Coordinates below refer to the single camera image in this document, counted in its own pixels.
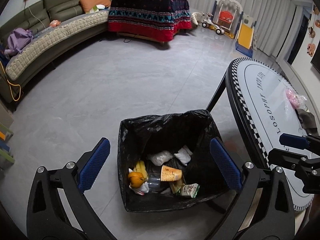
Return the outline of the toy ride-on car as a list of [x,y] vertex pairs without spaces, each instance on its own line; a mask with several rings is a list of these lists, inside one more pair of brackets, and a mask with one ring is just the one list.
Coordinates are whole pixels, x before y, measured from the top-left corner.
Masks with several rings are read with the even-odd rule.
[[225,31],[217,24],[215,24],[211,18],[213,17],[212,14],[207,13],[207,17],[203,19],[201,25],[204,28],[212,29],[216,32],[217,35],[224,35]]

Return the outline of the orange peel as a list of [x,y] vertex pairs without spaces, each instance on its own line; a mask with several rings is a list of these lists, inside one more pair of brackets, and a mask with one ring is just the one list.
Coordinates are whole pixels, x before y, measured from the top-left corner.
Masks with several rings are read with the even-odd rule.
[[145,182],[145,178],[141,172],[132,171],[128,174],[127,178],[130,181],[130,186],[134,189],[141,187]]

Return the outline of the yellow soybean milk cup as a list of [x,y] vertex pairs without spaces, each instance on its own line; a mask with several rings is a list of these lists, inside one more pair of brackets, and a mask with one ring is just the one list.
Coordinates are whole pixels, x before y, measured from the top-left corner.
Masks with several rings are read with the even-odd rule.
[[161,167],[161,181],[178,181],[182,178],[182,170],[163,165]]

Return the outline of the toy slide swing set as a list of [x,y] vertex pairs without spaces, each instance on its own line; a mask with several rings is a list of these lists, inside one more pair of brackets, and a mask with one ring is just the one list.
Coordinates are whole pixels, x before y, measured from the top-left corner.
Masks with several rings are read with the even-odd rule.
[[211,20],[225,31],[225,35],[235,39],[235,49],[252,58],[257,50],[256,20],[245,14],[236,0],[216,0],[212,15]]

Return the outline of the quilted sofa mat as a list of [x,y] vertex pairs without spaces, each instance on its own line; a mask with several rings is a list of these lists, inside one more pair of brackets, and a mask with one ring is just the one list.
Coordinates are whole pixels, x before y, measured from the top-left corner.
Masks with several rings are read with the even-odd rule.
[[84,30],[103,24],[108,19],[108,10],[83,14],[71,18],[61,25],[50,29],[26,45],[21,53],[11,58],[5,72],[13,81],[17,80],[24,70],[48,49]]

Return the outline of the white plastic bag ball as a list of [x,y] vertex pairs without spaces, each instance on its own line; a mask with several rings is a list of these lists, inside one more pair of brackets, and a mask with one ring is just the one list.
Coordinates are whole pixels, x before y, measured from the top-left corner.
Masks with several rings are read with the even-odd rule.
[[162,151],[157,154],[149,156],[149,160],[156,166],[162,166],[173,158],[173,155],[169,151]]

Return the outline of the small pink toy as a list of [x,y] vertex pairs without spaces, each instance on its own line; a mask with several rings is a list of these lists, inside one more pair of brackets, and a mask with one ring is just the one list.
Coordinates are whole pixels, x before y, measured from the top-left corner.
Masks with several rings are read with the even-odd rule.
[[59,20],[53,20],[52,22],[50,22],[49,26],[54,28],[57,27],[61,24],[61,22]]

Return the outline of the green snack packet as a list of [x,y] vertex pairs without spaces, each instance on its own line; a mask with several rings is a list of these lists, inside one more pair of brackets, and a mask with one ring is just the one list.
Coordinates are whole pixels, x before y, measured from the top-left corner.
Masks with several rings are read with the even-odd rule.
[[189,184],[189,185],[183,185],[180,190],[180,195],[184,197],[190,197],[195,198],[198,191],[199,191],[199,184]]

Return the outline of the woven basket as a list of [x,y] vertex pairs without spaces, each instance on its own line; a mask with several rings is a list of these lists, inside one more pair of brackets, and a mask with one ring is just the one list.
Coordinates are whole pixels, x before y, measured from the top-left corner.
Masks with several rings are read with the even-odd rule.
[[201,24],[201,22],[204,19],[204,12],[193,12],[191,14],[191,25],[193,26],[193,28],[196,28],[199,24]]

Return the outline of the wall cartoon decorations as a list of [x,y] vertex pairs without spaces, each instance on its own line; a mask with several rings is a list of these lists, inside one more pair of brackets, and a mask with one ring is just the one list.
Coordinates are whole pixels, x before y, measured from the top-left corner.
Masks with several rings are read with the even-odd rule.
[[314,43],[314,39],[316,37],[316,28],[319,28],[319,9],[315,4],[312,6],[312,12],[310,15],[310,20],[309,20],[309,27],[308,27],[308,35],[311,41],[307,45],[307,54],[310,57],[313,57],[315,51],[316,51],[316,45]]

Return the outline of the dark wall television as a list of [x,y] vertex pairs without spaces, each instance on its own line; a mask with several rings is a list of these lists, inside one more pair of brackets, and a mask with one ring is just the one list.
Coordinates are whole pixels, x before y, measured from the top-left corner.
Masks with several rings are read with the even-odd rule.
[[311,64],[320,73],[320,45],[318,45],[317,49],[315,50]]

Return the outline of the large clear plastic cup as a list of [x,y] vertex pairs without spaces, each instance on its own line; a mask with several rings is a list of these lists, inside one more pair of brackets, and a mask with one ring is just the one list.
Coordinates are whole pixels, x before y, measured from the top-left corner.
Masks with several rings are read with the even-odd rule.
[[161,187],[161,176],[159,173],[151,172],[148,176],[148,186],[152,192],[160,192]]

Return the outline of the table with patterned blanket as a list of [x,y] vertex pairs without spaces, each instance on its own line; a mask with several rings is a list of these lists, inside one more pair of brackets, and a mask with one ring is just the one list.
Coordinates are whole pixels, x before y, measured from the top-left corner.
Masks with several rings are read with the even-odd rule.
[[191,29],[188,0],[112,0],[108,30],[144,36],[159,43],[173,40],[180,30]]

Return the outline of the orange cushion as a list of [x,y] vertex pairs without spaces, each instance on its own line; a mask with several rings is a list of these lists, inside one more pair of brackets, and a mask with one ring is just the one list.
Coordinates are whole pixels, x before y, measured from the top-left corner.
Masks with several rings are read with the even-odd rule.
[[104,5],[105,7],[111,5],[111,0],[80,0],[79,2],[85,13],[89,12],[96,5]]

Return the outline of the round white table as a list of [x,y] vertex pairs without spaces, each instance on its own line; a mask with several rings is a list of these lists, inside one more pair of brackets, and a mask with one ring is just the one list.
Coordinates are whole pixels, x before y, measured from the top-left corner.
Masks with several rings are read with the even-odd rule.
[[291,84],[277,71],[258,60],[234,59],[225,75],[232,112],[251,161],[258,168],[273,169],[268,153],[273,148],[316,158],[308,150],[279,143],[283,133],[303,136],[295,110],[285,95]]

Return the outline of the torn brown cardboard piece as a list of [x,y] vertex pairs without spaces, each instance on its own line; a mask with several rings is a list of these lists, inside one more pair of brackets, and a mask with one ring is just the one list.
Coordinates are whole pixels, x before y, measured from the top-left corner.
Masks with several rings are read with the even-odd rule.
[[171,189],[173,194],[180,194],[181,189],[185,185],[185,182],[184,182],[184,179],[181,178],[180,180],[170,181],[169,185],[170,185],[170,189]]

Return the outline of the green sofa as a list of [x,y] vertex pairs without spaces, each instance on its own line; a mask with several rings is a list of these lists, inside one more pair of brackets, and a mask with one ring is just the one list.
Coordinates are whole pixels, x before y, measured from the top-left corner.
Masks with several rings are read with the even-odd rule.
[[107,29],[112,0],[40,0],[1,26],[1,101],[15,111],[31,80]]

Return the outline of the pink plastic bag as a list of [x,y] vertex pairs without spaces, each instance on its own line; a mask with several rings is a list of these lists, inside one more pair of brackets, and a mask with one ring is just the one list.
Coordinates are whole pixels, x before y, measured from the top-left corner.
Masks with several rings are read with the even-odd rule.
[[306,105],[307,98],[304,95],[297,94],[294,90],[289,88],[285,90],[285,95],[293,109],[303,109],[305,111],[308,109]]

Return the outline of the black trash bin bag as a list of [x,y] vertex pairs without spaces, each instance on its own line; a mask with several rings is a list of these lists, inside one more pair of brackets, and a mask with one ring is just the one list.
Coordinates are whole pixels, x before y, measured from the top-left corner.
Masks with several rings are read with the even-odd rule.
[[[145,115],[120,122],[118,180],[128,212],[176,211],[215,199],[229,188],[210,153],[210,141],[221,137],[211,114],[204,109]],[[163,165],[182,172],[185,184],[198,184],[195,197],[172,192],[167,181],[143,196],[130,189],[128,174],[143,161],[148,175],[159,177]]]

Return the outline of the purple backpack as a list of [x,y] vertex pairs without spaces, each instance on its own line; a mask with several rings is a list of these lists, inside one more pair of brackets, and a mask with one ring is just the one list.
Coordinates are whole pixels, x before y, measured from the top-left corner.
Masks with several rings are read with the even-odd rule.
[[6,56],[14,56],[22,52],[22,49],[33,40],[33,32],[23,28],[17,28],[12,31],[7,39]]

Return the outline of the grey felt cloth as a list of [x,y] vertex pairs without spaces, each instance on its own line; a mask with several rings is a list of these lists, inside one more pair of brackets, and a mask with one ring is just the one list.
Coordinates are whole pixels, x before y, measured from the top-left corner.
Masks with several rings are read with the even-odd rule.
[[296,109],[295,112],[299,118],[302,128],[306,131],[306,133],[318,137],[319,133],[314,115],[300,108]]

